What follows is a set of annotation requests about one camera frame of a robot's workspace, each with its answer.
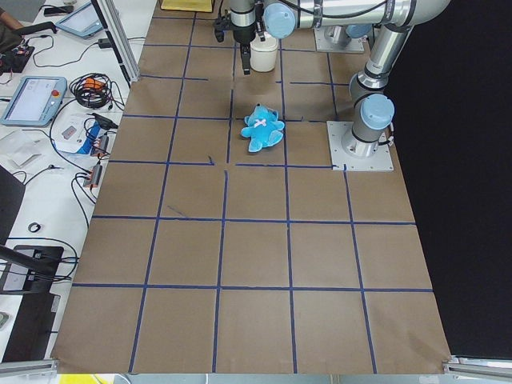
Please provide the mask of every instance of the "yellow object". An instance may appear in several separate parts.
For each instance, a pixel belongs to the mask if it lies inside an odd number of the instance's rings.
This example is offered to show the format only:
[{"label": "yellow object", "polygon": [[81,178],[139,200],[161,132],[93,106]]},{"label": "yellow object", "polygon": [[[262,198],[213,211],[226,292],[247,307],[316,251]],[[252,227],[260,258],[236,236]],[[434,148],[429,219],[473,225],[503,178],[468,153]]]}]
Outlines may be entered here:
[{"label": "yellow object", "polygon": [[114,384],[112,374],[63,374],[59,384]]},{"label": "yellow object", "polygon": [[197,12],[212,12],[214,0],[162,0],[163,10],[192,10]]}]

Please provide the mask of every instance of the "plush toy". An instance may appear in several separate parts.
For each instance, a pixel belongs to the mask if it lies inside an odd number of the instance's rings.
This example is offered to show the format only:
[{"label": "plush toy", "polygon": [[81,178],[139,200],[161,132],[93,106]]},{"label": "plush toy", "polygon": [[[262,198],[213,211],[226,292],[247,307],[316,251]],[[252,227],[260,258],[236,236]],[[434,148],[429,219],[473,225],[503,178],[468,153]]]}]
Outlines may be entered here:
[{"label": "plush toy", "polygon": [[251,116],[246,116],[244,121],[247,126],[240,134],[244,138],[250,138],[249,152],[258,152],[261,148],[275,146],[282,140],[284,122],[278,120],[279,113],[270,110],[266,106],[257,105]]}]

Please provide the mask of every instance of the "metal plate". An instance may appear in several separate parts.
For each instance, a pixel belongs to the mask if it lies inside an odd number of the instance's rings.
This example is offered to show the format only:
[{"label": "metal plate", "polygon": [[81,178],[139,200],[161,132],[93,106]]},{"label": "metal plate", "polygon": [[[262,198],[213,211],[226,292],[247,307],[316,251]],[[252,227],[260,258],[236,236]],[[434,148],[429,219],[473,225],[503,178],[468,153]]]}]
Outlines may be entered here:
[{"label": "metal plate", "polygon": [[[352,122],[327,122],[333,170],[391,172],[394,168],[388,146],[380,146],[372,157],[364,159],[354,158],[345,152],[342,148],[342,137],[352,124]],[[385,141],[386,136],[382,134],[380,140]]]},{"label": "metal plate", "polygon": [[314,42],[317,45],[318,52],[339,52],[343,54],[362,54],[365,47],[362,44],[364,38],[353,38],[345,48],[333,44],[326,40],[326,26],[314,29]]}]

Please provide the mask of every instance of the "black background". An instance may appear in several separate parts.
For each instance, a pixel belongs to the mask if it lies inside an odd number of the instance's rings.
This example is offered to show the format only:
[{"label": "black background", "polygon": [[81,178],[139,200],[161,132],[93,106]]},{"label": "black background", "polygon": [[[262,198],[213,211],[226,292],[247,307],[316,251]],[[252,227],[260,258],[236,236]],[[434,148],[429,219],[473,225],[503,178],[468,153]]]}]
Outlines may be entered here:
[{"label": "black background", "polygon": [[452,354],[512,358],[512,2],[416,26],[386,94]]}]

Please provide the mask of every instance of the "yellow box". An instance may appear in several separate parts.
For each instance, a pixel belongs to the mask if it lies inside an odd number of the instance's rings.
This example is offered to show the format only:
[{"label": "yellow box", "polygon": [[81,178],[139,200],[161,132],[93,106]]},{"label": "yellow box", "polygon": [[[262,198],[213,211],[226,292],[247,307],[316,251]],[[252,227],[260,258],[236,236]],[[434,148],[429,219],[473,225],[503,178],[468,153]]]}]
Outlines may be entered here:
[{"label": "yellow box", "polygon": [[163,10],[213,12],[214,0],[162,0],[160,8]]}]

